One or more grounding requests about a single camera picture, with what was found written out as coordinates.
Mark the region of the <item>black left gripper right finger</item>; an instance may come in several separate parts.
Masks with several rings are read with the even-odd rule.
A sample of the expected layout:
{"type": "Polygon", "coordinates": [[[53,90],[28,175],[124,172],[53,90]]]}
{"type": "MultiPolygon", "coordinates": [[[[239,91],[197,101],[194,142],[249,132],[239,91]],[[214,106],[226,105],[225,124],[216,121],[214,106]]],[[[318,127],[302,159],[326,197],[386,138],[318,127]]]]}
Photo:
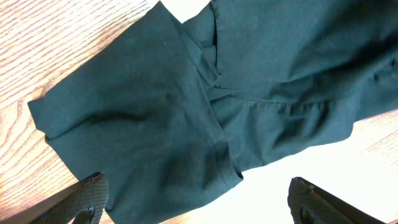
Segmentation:
{"type": "Polygon", "coordinates": [[[291,180],[287,202],[295,224],[385,224],[301,177],[291,180]]]}

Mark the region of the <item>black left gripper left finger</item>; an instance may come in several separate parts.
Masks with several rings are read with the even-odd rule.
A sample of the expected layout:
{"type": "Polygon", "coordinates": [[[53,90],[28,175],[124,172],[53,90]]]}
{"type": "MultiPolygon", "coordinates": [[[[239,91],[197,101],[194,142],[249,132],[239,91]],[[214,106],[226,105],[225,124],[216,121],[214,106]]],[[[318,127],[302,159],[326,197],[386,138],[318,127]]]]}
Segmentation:
{"type": "Polygon", "coordinates": [[[1,224],[98,224],[108,198],[108,180],[95,172],[1,224]]]}

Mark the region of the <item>black t-shirt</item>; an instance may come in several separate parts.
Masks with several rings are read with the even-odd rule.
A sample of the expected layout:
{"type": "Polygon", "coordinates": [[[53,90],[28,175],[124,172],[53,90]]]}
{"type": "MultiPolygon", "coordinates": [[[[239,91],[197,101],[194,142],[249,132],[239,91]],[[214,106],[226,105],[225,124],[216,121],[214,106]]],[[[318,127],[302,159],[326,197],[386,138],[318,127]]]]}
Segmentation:
{"type": "Polygon", "coordinates": [[[397,2],[158,3],[28,106],[76,177],[107,176],[114,222],[159,223],[396,109],[397,2]]]}

